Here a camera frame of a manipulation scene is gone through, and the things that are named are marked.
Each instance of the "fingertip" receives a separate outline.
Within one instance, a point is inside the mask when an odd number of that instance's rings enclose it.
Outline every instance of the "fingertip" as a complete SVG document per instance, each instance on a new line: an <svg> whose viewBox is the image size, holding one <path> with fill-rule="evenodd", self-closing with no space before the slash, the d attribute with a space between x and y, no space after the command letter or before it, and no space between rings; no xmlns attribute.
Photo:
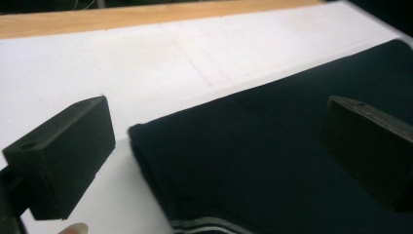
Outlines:
<svg viewBox="0 0 413 234"><path fill-rule="evenodd" d="M88 234L88 231L89 227L86 223L78 222L66 227L58 234Z"/></svg>

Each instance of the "white stripe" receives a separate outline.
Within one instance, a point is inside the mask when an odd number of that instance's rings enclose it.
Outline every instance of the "white stripe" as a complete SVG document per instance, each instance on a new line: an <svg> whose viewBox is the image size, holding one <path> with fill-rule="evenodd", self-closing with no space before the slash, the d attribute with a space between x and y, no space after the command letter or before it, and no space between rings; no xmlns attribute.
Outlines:
<svg viewBox="0 0 413 234"><path fill-rule="evenodd" d="M173 228L176 228L176 230L182 228L182 227L186 227L186 228L191 228L194 226L214 226L214 225L220 225L220 226L225 226L229 229L232 229L234 231L236 231L237 233L240 234L253 234L252 232L234 224L231 223L227 220L218 218L218 217L211 217L211 216L206 216L206 217L200 217L197 219L193 219L193 220L175 220L175 221L171 221L170 225Z"/></svg>
<svg viewBox="0 0 413 234"><path fill-rule="evenodd" d="M193 234L193 233L198 233L198 232L203 232L203 231L220 231L220 232L227 233L227 234L237 234L223 227L199 227L199 228L195 228L192 230L174 229L173 233Z"/></svg>

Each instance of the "black foam block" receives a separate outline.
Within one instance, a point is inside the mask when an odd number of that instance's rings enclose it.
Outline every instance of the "black foam block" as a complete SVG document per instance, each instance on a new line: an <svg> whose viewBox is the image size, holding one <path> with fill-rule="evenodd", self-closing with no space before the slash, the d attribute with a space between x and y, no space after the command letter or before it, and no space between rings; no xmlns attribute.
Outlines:
<svg viewBox="0 0 413 234"><path fill-rule="evenodd" d="M322 145L384 208L413 203L413 127L366 103L331 97Z"/></svg>
<svg viewBox="0 0 413 234"><path fill-rule="evenodd" d="M3 150L30 184L35 219L68 218L115 147L106 97L74 103Z"/></svg>

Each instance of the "dark cloth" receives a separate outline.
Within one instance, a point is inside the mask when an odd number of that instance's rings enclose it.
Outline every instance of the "dark cloth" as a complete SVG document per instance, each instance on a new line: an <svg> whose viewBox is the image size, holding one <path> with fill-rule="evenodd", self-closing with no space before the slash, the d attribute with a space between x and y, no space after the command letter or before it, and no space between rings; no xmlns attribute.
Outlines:
<svg viewBox="0 0 413 234"><path fill-rule="evenodd" d="M331 95L413 124L412 50L391 41L135 125L131 147L171 221L212 216L267 234L413 233L413 214L383 210L320 146Z"/></svg>

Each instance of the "wooden surface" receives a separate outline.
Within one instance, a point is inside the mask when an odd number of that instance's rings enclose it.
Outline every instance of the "wooden surface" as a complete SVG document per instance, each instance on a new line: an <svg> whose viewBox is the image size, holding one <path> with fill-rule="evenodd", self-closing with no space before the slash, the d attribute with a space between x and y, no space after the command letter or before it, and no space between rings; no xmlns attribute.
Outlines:
<svg viewBox="0 0 413 234"><path fill-rule="evenodd" d="M0 38L109 29L320 4L321 0L193 2L77 12L0 16Z"/></svg>

